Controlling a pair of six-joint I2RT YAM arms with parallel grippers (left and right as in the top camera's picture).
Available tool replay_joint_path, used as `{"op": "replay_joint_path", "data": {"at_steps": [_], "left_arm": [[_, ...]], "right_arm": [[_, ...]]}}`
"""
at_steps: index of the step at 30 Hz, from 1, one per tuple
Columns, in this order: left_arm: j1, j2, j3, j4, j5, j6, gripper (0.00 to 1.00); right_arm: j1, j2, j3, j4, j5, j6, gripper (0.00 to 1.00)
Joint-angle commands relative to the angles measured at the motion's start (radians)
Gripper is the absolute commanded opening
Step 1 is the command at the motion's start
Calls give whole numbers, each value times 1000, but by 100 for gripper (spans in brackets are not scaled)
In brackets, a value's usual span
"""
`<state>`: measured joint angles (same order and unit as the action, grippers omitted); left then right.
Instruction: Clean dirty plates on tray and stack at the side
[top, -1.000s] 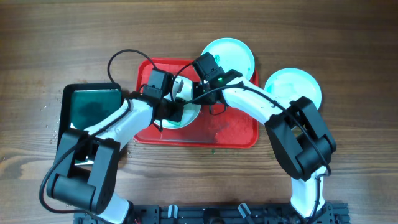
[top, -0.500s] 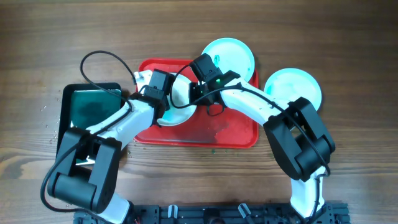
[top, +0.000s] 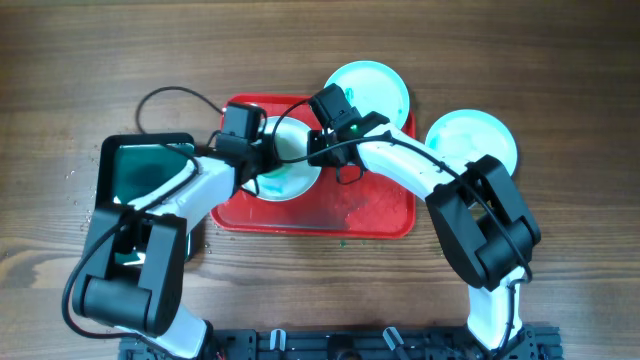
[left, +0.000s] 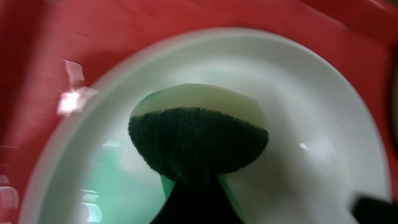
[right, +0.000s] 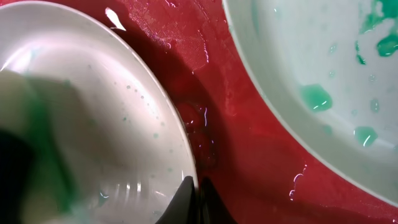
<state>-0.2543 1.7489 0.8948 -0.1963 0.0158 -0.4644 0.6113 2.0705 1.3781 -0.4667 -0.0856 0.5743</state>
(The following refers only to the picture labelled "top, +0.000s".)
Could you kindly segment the light blue plate back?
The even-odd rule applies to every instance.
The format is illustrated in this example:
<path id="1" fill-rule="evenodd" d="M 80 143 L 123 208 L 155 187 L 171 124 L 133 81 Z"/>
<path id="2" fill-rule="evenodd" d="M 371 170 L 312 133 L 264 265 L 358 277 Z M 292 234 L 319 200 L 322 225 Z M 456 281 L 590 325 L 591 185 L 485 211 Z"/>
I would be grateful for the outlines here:
<path id="1" fill-rule="evenodd" d="M 403 79 L 389 66 L 361 60 L 343 65 L 326 81 L 338 85 L 347 101 L 364 116 L 375 111 L 402 129 L 410 112 L 410 96 Z"/>

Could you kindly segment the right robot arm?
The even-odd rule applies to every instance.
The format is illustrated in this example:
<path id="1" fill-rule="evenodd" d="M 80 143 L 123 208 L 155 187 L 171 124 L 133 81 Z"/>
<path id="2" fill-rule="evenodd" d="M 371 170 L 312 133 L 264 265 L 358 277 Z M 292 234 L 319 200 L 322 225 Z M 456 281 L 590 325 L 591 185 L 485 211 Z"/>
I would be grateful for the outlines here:
<path id="1" fill-rule="evenodd" d="M 421 143 L 376 112 L 317 110 L 313 164 L 353 163 L 421 198 L 454 272 L 468 285 L 467 329 L 488 355 L 508 354 L 523 327 L 519 290 L 541 231 L 517 189 L 515 140 L 496 117 L 472 109 L 438 119 Z"/>

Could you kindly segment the white plate front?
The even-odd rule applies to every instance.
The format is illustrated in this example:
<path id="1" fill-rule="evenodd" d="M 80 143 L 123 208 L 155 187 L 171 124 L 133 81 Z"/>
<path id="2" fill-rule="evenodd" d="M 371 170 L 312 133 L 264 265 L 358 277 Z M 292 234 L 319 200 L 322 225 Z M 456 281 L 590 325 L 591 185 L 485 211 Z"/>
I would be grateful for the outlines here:
<path id="1" fill-rule="evenodd" d="M 518 149 L 510 130 L 480 110 L 460 109 L 443 115 L 429 129 L 425 145 L 442 155 L 467 161 L 491 155 L 511 176 L 518 164 Z"/>

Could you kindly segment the light blue plate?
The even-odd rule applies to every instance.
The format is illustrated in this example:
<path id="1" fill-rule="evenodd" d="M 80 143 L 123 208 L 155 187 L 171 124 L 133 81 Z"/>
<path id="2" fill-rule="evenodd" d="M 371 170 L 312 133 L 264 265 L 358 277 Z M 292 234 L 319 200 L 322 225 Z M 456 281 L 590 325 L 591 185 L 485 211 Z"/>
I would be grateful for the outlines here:
<path id="1" fill-rule="evenodd" d="M 389 66 L 361 60 L 343 65 L 326 81 L 338 85 L 347 101 L 364 116 L 375 111 L 402 129 L 410 112 L 410 96 L 403 79 Z"/>
<path id="2" fill-rule="evenodd" d="M 272 135 L 278 116 L 270 116 L 259 133 Z M 295 159 L 307 155 L 308 132 L 311 128 L 300 120 L 284 117 L 279 123 L 274 138 L 273 152 L 279 159 Z M 318 179 L 321 168 L 306 161 L 281 163 L 287 167 L 284 176 L 265 178 L 258 175 L 242 185 L 242 188 L 259 199 L 271 202 L 292 200 L 309 190 Z"/>

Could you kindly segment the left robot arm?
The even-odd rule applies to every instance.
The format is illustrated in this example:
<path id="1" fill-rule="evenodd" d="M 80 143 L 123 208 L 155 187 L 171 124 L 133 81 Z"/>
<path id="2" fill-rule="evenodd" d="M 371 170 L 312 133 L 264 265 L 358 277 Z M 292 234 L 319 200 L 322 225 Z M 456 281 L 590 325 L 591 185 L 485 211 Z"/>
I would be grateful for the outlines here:
<path id="1" fill-rule="evenodd" d="M 171 359 L 222 359 L 210 322 L 181 303 L 187 236 L 214 207 L 274 169 L 271 135 L 217 132 L 196 155 L 186 133 L 112 135 L 101 148 L 97 200 L 82 256 L 65 284 L 61 313 L 76 334 L 119 339 Z M 114 202 L 124 148 L 161 149 L 185 166 L 155 190 Z"/>

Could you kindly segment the green yellow sponge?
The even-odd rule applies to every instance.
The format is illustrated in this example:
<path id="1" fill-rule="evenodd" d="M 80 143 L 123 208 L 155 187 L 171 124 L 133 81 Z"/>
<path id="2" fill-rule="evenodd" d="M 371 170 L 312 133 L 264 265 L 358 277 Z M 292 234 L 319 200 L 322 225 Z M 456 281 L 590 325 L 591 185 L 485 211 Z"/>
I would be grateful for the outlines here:
<path id="1" fill-rule="evenodd" d="M 265 178 L 281 177 L 281 176 L 284 176 L 287 173 L 287 171 L 288 171 L 287 167 L 280 167 L 280 168 L 272 170 L 270 172 L 263 173 L 262 177 L 265 177 Z"/>

